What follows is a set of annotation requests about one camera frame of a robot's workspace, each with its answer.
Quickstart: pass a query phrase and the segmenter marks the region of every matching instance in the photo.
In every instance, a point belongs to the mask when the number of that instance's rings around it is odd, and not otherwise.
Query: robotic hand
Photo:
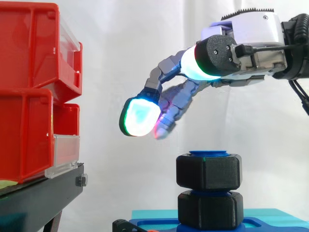
[[[309,77],[309,15],[280,23],[273,10],[240,10],[212,23],[201,41],[161,61],[144,89],[126,101],[119,126],[128,136],[154,128],[165,138],[186,112],[192,98],[208,86],[246,86],[265,75],[287,79],[309,114],[309,96],[296,79]],[[162,84],[182,75],[187,80],[162,92]]]

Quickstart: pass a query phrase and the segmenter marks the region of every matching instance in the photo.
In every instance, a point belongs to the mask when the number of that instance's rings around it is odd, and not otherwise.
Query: white wall
[[[84,44],[81,156],[89,184],[62,214],[62,232],[108,232],[133,209],[175,209],[182,188],[175,158],[227,149],[243,158],[245,207],[309,219],[308,116],[286,81],[208,88],[169,138],[129,138],[118,129],[125,100],[162,59],[194,44],[203,27],[245,7],[275,8],[281,20],[309,13],[306,0],[57,0]]]

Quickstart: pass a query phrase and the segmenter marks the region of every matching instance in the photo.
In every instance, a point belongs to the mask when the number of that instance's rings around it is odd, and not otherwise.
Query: red plastic drawer
[[[52,93],[0,89],[0,180],[22,183],[53,165]]]
[[[0,1],[1,88],[48,88],[56,103],[82,93],[82,45],[53,3]]]
[[[23,183],[53,166],[74,168],[68,163],[79,157],[78,105],[53,105],[48,89],[0,89],[0,112],[0,181]]]

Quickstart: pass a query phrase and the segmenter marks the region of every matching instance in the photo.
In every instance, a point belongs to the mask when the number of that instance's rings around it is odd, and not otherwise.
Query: screw
[[[83,173],[80,174],[78,177],[78,186],[79,187],[85,187],[88,184],[88,175]]]

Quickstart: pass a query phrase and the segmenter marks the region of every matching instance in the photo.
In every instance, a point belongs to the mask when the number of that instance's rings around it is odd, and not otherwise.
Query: cyan platform
[[[309,232],[308,222],[278,209],[245,209],[244,215],[244,223],[234,232]],[[178,226],[177,216],[177,210],[134,210],[130,222],[145,230],[198,232]]]

